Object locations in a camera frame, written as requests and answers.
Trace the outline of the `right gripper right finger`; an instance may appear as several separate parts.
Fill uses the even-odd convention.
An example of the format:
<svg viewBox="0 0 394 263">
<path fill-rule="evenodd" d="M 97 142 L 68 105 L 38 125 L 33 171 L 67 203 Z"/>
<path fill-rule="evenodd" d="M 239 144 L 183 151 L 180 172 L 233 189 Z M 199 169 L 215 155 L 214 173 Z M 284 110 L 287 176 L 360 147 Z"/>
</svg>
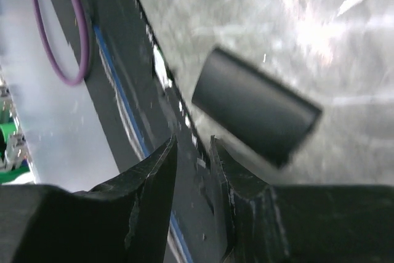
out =
<svg viewBox="0 0 394 263">
<path fill-rule="evenodd" d="M 393 188 L 273 185 L 211 139 L 220 262 L 392 262 Z"/>
</svg>

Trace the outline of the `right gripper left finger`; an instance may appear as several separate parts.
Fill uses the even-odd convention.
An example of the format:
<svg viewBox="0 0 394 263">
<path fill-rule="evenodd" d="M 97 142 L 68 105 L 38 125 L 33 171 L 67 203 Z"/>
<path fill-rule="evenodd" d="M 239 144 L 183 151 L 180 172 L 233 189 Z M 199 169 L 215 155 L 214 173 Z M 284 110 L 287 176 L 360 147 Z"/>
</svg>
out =
<svg viewBox="0 0 394 263">
<path fill-rule="evenodd" d="M 93 189 L 1 187 L 2 262 L 162 262 L 177 139 Z"/>
</svg>

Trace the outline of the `black battery cover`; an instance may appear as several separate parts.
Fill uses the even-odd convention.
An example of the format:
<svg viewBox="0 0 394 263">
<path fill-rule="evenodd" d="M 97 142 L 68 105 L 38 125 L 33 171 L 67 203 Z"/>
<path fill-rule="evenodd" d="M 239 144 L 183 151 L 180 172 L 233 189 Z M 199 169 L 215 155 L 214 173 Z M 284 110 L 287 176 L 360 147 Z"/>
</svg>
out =
<svg viewBox="0 0 394 263">
<path fill-rule="evenodd" d="M 192 102 L 278 168 L 289 161 L 323 112 L 317 104 L 219 47 L 206 58 Z"/>
</svg>

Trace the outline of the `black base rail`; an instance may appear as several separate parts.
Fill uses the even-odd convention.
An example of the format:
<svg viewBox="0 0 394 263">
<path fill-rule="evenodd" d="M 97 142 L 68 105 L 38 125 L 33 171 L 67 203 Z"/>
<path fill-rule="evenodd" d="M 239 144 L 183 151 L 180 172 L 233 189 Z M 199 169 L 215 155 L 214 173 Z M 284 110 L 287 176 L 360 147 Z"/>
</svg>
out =
<svg viewBox="0 0 394 263">
<path fill-rule="evenodd" d="M 139 0 L 81 0 L 90 43 L 86 86 L 116 164 L 126 170 L 171 135 L 178 165 L 171 238 L 184 262 L 220 262 L 209 151 L 174 81 L 159 82 L 165 64 Z"/>
</svg>

